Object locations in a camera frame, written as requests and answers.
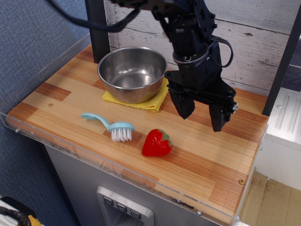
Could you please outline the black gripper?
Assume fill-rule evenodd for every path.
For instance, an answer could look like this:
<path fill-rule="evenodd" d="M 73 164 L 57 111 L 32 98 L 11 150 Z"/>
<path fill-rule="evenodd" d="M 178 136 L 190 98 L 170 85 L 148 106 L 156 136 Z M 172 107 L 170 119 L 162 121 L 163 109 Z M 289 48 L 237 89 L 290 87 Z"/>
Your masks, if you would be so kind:
<path fill-rule="evenodd" d="M 185 120 L 195 110 L 194 101 L 209 105 L 212 128 L 220 132 L 238 110 L 236 91 L 221 78 L 222 68 L 211 59 L 201 63 L 179 63 L 178 71 L 165 73 L 171 100 Z"/>

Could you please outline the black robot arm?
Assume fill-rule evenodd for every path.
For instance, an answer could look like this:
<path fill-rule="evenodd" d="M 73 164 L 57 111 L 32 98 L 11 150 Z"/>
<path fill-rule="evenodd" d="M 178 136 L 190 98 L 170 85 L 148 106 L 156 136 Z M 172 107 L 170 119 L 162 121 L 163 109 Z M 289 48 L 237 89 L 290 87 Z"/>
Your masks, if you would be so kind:
<path fill-rule="evenodd" d="M 195 101 L 209 106 L 213 130 L 219 132 L 238 109 L 236 91 L 221 78 L 219 43 L 229 42 L 213 35 L 215 15 L 202 0 L 115 0 L 120 7 L 149 10 L 159 21 L 173 46 L 177 71 L 165 73 L 168 90 L 178 114 L 188 118 Z"/>

